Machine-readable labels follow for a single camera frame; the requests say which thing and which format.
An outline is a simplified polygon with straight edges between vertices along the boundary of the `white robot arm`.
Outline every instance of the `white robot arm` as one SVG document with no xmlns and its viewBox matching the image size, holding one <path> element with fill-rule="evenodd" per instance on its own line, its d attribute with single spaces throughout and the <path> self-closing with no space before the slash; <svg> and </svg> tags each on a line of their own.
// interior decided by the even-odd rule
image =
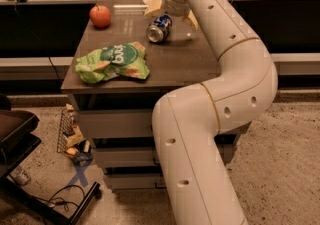
<svg viewBox="0 0 320 225">
<path fill-rule="evenodd" d="M 221 70 L 217 78 L 166 94 L 153 111 L 157 153 L 175 219 L 180 225 L 247 224 L 213 138 L 247 124 L 271 105 L 276 68 L 258 35 L 227 0 L 169 3 L 174 2 L 185 9 L 181 15 L 189 12 L 185 2 L 189 4 Z M 175 5 L 167 6 L 161 0 L 158 8 L 174 10 Z"/>
</svg>

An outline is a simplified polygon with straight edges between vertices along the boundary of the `green chip bag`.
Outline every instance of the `green chip bag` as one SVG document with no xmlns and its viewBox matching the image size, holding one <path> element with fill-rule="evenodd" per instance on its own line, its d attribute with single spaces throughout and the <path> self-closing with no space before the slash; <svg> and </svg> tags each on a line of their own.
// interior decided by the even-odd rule
<svg viewBox="0 0 320 225">
<path fill-rule="evenodd" d="M 77 59 L 76 72 L 89 84 L 119 75 L 146 79 L 150 71 L 145 64 L 145 54 L 146 48 L 139 42 L 96 49 Z"/>
</svg>

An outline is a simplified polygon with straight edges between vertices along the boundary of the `aluminum can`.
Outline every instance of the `aluminum can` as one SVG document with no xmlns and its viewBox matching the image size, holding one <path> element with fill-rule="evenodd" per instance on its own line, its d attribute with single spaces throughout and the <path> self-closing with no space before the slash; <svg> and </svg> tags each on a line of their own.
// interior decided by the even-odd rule
<svg viewBox="0 0 320 225">
<path fill-rule="evenodd" d="M 168 14 L 164 14 L 149 24 L 147 37 L 153 43 L 160 43 L 168 36 L 171 27 L 171 17 Z"/>
</svg>

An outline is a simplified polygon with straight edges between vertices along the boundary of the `cable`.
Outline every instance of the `cable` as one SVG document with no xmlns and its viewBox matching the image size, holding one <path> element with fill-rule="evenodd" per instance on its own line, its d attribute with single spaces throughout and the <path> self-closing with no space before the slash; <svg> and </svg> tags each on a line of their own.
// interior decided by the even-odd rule
<svg viewBox="0 0 320 225">
<path fill-rule="evenodd" d="M 1 148 L 1 153 L 2 153 L 2 156 L 4 158 L 4 165 L 7 167 L 7 156 L 6 156 L 6 153 L 4 152 L 3 148 Z M 21 186 L 15 182 L 14 178 L 12 177 L 11 174 L 9 174 L 10 178 L 13 180 L 13 182 L 20 188 Z M 60 206 L 60 205 L 63 205 L 63 208 L 66 212 L 69 212 L 69 206 L 68 204 L 72 204 L 74 205 L 75 207 L 79 207 L 78 204 L 72 202 L 72 201 L 66 201 L 64 200 L 62 197 L 55 197 L 56 195 L 58 195 L 61 191 L 65 190 L 65 189 L 68 189 L 68 188 L 79 188 L 82 192 L 82 196 L 83 198 L 85 198 L 85 193 L 84 193 L 84 190 L 78 186 L 78 185 L 67 185 L 65 187 L 63 187 L 62 189 L 58 190 L 56 193 L 53 194 L 53 196 L 49 199 L 49 200 L 46 200 L 46 199 L 43 199 L 41 197 L 37 197 L 37 196 L 33 196 L 33 195 L 30 195 L 29 193 L 26 192 L 26 194 L 28 194 L 30 197 L 33 197 L 37 200 L 40 200 L 40 201 L 43 201 L 45 203 L 45 205 L 49 206 L 50 208 L 55 208 L 56 206 Z M 46 220 L 45 218 L 43 218 L 43 223 L 46 225 Z"/>
<path fill-rule="evenodd" d="M 39 43 L 42 46 L 43 51 L 45 51 L 45 53 L 47 54 L 48 60 L 51 64 L 51 67 L 54 69 L 54 72 L 56 74 L 57 79 L 60 81 L 60 83 L 62 83 L 62 79 L 59 77 L 58 71 L 56 66 L 53 64 L 51 57 L 48 53 L 48 50 L 45 48 L 41 38 L 30 28 L 30 26 L 26 23 L 25 18 L 19 13 L 19 11 L 17 10 L 17 4 L 14 5 L 14 11 L 16 13 L 16 15 L 19 17 L 19 19 L 22 21 L 22 23 L 27 27 L 27 29 L 29 30 L 29 32 L 39 41 Z"/>
</svg>

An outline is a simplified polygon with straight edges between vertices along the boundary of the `cabinet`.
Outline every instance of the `cabinet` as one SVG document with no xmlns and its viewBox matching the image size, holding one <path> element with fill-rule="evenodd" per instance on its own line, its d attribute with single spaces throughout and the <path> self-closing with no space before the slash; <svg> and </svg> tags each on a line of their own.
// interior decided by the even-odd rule
<svg viewBox="0 0 320 225">
<path fill-rule="evenodd" d="M 153 107 L 173 89 L 217 77 L 217 61 L 201 30 L 193 32 L 181 18 L 173 18 L 171 33 L 163 43 L 153 44 L 145 36 L 153 19 L 143 17 L 146 7 L 142 0 L 104 0 L 99 4 L 111 10 L 111 25 L 97 30 L 88 23 L 62 92 L 68 94 L 76 110 L 76 121 L 90 140 L 108 188 L 163 188 L 152 134 Z M 133 41 L 146 47 L 146 64 L 151 71 L 146 80 L 118 77 L 95 85 L 80 80 L 74 69 L 77 57 Z M 221 143 L 233 150 L 236 135 L 231 141 L 224 136 Z"/>
</svg>

